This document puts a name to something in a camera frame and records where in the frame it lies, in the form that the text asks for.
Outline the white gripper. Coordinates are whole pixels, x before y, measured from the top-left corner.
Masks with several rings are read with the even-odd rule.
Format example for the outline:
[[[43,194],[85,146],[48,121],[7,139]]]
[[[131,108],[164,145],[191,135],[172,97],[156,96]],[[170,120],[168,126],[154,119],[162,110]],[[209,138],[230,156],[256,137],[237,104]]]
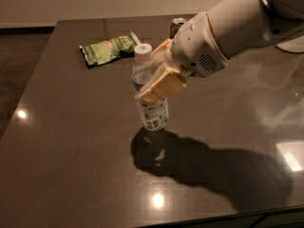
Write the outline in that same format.
[[[225,69],[229,61],[216,39],[208,14],[200,12],[179,28],[173,40],[166,39],[153,51],[153,60],[160,66],[138,93],[143,103],[155,104],[186,88],[185,70],[166,62],[171,55],[175,62],[200,77]]]

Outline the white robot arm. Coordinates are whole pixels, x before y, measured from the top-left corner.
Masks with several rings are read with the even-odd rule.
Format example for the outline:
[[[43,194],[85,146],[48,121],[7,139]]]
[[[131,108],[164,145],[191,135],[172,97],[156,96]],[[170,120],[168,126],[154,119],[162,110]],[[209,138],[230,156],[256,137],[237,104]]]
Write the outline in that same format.
[[[248,49],[298,38],[303,26],[304,0],[224,0],[157,47],[160,66],[138,98],[152,105],[183,90],[190,75],[208,77]]]

